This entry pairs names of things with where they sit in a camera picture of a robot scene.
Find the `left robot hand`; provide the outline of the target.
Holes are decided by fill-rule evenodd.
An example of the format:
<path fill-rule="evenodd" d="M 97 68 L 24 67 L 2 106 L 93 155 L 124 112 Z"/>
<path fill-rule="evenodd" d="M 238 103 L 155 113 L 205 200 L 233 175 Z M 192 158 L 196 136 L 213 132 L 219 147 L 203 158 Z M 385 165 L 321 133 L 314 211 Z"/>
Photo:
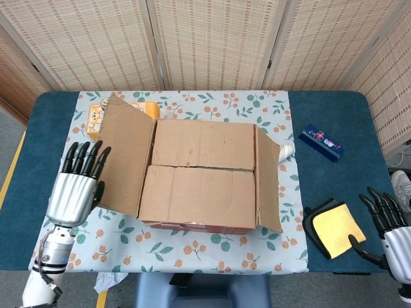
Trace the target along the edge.
<path fill-rule="evenodd" d="M 59 226 L 81 225 L 100 204 L 105 182 L 100 180 L 111 147 L 100 150 L 102 141 L 94 145 L 74 142 L 66 153 L 49 198 L 46 216 Z"/>

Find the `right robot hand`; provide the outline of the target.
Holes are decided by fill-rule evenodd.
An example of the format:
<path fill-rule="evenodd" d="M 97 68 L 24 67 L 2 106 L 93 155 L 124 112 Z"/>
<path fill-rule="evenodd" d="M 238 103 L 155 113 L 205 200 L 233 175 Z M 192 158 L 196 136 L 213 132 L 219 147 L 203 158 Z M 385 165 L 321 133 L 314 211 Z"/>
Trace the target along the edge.
<path fill-rule="evenodd" d="M 409 285 L 410 225 L 391 195 L 372 187 L 368 187 L 367 192 L 369 196 L 360 194 L 359 199 L 371 215 L 384 254 L 379 256 L 367 252 L 353 234 L 348 235 L 348 240 L 361 258 L 389 271 L 398 282 Z"/>

